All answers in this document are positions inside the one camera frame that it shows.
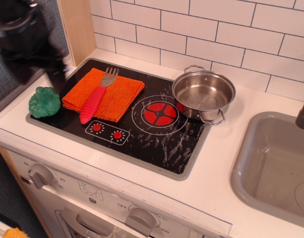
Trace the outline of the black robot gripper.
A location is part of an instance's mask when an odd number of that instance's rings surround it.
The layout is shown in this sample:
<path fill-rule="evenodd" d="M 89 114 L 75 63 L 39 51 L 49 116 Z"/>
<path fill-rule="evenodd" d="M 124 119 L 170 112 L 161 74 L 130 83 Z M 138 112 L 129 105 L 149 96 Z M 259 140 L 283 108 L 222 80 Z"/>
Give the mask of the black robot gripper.
<path fill-rule="evenodd" d="M 0 0 L 0 53 L 13 74 L 32 74 L 43 68 L 55 91 L 65 88 L 62 53 L 50 43 L 51 26 L 37 0 Z"/>

